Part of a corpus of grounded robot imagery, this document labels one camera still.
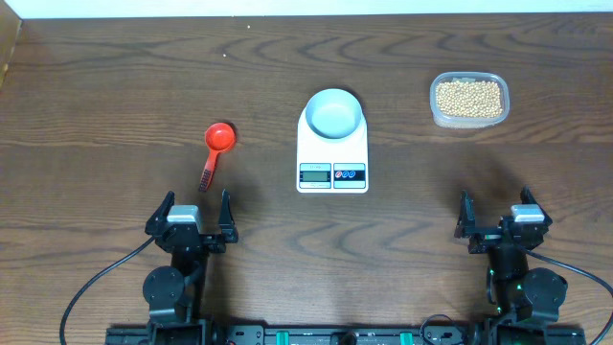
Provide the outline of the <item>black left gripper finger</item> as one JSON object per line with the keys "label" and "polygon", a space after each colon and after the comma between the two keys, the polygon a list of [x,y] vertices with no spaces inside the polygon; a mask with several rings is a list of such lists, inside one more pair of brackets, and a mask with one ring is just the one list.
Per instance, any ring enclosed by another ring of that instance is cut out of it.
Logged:
{"label": "black left gripper finger", "polygon": [[236,243],[238,242],[238,229],[234,222],[234,218],[230,208],[230,194],[227,190],[222,191],[221,207],[218,219],[218,226],[221,231],[221,235],[225,242]]}
{"label": "black left gripper finger", "polygon": [[167,228],[168,214],[175,202],[175,194],[168,191],[164,200],[146,222],[145,233],[150,236],[161,236]]}

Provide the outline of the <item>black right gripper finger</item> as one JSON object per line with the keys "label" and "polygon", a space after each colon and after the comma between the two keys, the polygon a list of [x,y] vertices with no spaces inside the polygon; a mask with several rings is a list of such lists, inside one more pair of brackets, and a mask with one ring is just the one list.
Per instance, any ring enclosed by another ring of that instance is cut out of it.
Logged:
{"label": "black right gripper finger", "polygon": [[531,190],[527,186],[525,186],[520,192],[520,199],[521,199],[521,204],[537,204],[541,208],[541,210],[543,211],[545,215],[545,220],[542,223],[545,223],[546,225],[551,225],[553,223],[553,220],[551,219],[551,217],[546,213],[546,211],[535,200]]}
{"label": "black right gripper finger", "polygon": [[467,191],[461,193],[460,214],[456,223],[454,237],[457,239],[470,237],[476,227],[476,219],[473,210],[473,200]]}

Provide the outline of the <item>red plastic measuring scoop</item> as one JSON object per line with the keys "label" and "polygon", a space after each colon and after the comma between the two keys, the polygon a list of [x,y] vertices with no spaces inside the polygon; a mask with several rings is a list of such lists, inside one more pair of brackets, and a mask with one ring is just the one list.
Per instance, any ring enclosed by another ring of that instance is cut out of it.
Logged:
{"label": "red plastic measuring scoop", "polygon": [[236,141],[237,135],[235,130],[227,123],[215,123],[207,128],[205,131],[205,144],[209,149],[209,155],[200,178],[199,192],[206,192],[209,189],[215,173],[218,156],[231,150]]}

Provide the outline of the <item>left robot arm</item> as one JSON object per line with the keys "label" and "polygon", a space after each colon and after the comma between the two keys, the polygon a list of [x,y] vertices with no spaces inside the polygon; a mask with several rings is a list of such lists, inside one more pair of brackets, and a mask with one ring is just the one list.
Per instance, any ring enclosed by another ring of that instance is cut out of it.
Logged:
{"label": "left robot arm", "polygon": [[224,331],[201,319],[197,308],[204,288],[209,256],[222,254],[238,241],[238,229],[224,191],[218,220],[220,231],[202,232],[203,218],[195,205],[177,205],[173,192],[146,223],[145,232],[171,254],[169,265],[153,269],[143,282],[149,321],[146,344],[223,344]]}

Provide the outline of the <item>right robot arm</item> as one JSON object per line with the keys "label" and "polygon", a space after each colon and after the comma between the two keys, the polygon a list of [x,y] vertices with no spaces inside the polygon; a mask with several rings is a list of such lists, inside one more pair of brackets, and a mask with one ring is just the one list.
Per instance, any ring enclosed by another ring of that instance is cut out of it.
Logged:
{"label": "right robot arm", "polygon": [[461,193],[454,237],[468,240],[470,254],[488,256],[487,298],[497,308],[495,317],[469,328],[468,344],[544,344],[548,326],[559,318],[567,281],[547,268],[530,269],[527,260],[553,221],[528,188],[520,199],[497,225],[479,226],[473,200]]}

